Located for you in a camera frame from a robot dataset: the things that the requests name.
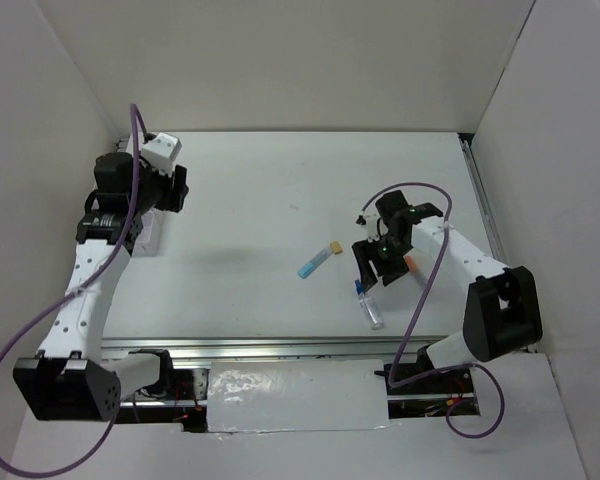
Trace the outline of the blue cap spray bottle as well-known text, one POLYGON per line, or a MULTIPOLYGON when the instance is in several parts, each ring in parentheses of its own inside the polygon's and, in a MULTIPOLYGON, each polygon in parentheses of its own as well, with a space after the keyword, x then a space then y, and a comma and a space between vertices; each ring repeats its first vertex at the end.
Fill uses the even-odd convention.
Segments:
POLYGON ((360 280, 355 281, 356 294, 358 297, 360 308, 370 324, 372 330, 379 330, 384 327, 384 320, 373 298, 364 287, 360 280))

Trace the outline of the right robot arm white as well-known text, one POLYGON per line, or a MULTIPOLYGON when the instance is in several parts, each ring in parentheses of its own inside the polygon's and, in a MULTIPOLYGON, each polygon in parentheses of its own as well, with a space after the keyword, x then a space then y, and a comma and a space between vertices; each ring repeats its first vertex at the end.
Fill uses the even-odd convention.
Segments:
POLYGON ((406 262, 412 250, 434 260, 431 273, 416 304, 402 343, 410 339, 440 272, 450 275, 466 295, 461 329, 421 348, 417 369, 410 377, 398 374, 397 363, 384 373, 390 388, 418 381, 428 392, 440 391, 451 371, 476 368, 494 359, 538 343, 543 326, 532 272, 511 267, 483 252, 450 223, 453 202, 445 209, 431 203, 414 205, 402 185, 373 195, 358 215, 365 239, 353 244, 358 266, 356 293, 368 305, 376 284, 389 286, 410 273, 406 262))

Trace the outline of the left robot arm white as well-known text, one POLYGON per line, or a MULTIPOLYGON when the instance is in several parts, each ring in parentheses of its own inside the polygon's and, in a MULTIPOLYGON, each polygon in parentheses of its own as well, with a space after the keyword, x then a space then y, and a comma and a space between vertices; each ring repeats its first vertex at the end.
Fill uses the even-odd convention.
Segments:
POLYGON ((179 212, 189 192, 187 170, 171 175, 124 152, 98 157, 95 187, 76 229, 76 258, 68 301, 31 358, 20 358, 13 378, 42 421, 108 421, 139 390, 156 399, 176 390, 170 354, 141 348, 102 362, 102 339, 113 296, 151 209, 179 212))

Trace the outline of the orange cap clear tube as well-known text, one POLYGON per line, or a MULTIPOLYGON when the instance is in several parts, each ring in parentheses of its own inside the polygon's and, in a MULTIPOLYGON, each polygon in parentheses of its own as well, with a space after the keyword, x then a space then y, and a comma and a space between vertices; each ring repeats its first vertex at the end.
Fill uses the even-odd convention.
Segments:
POLYGON ((404 261, 406 266, 408 267, 409 275, 421 288, 425 288, 428 282, 428 276, 421 270, 421 268, 417 265, 412 256, 405 256, 404 261))

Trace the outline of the blue glue stick tan cap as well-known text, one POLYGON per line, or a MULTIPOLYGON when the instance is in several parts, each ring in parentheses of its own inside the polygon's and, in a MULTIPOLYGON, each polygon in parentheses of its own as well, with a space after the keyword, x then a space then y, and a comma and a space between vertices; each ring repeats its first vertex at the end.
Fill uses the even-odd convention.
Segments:
POLYGON ((342 253, 342 247, 339 242, 334 241, 316 253, 307 261, 297 272, 301 279, 308 278, 318 267, 320 267, 331 255, 342 253))

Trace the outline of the near translucent organizer box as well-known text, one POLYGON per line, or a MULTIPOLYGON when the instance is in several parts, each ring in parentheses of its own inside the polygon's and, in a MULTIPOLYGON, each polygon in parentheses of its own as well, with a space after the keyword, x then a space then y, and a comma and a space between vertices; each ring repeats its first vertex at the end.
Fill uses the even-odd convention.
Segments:
POLYGON ((142 216, 143 228, 135 241, 133 257, 154 257, 157 255, 164 216, 163 212, 155 209, 142 216))

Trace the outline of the white foil sheet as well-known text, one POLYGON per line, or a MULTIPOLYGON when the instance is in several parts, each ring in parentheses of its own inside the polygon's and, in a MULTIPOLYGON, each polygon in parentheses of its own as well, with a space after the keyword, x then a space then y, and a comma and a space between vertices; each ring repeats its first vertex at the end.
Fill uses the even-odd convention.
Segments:
POLYGON ((215 362, 207 390, 214 433, 374 430, 389 425, 382 362, 215 362))

